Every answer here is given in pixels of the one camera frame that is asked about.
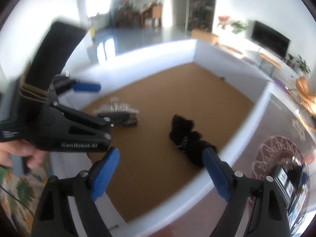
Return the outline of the person's left hand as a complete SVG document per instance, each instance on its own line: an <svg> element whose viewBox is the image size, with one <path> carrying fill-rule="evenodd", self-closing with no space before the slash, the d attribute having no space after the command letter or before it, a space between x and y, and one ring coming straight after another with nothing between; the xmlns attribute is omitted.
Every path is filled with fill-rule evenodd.
<svg viewBox="0 0 316 237"><path fill-rule="evenodd" d="M36 149L29 142L25 140L15 140L3 142L0 146L1 166L12 167L10 155L17 155L20 157L28 157L26 165L33 169L42 164L45 159L46 152Z"/></svg>

